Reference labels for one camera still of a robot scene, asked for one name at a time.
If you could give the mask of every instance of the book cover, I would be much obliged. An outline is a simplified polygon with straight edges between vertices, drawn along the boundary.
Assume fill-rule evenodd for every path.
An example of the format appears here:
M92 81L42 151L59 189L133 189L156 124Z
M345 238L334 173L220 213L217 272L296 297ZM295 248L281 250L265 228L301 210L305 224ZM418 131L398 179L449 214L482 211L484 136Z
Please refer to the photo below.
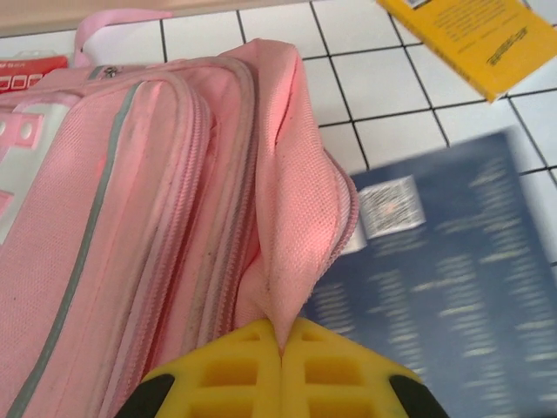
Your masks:
M377 0L493 102L557 55L557 31L518 0Z
M353 177L359 226L303 316L418 373L451 418L557 411L557 287L506 135Z

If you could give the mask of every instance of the pink backpack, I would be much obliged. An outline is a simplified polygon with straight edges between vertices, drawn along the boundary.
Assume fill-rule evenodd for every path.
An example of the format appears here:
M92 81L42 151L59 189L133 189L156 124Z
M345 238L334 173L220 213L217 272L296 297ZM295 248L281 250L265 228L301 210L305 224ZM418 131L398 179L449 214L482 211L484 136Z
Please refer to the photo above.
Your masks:
M144 373L250 321L279 344L350 238L296 49L77 68L0 95L0 415L112 417Z

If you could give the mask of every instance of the pink strap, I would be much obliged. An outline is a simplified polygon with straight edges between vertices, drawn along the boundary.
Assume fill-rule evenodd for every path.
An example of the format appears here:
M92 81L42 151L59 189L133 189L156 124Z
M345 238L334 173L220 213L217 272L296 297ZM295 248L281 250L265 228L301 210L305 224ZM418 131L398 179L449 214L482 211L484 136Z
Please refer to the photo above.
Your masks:
M166 19L172 17L169 11L145 10L145 9L115 9L104 10L86 17L77 27L76 43L74 50L74 65L76 67L87 67L91 61L84 54L85 42L95 32L109 24L132 24L135 22L146 22L149 20Z

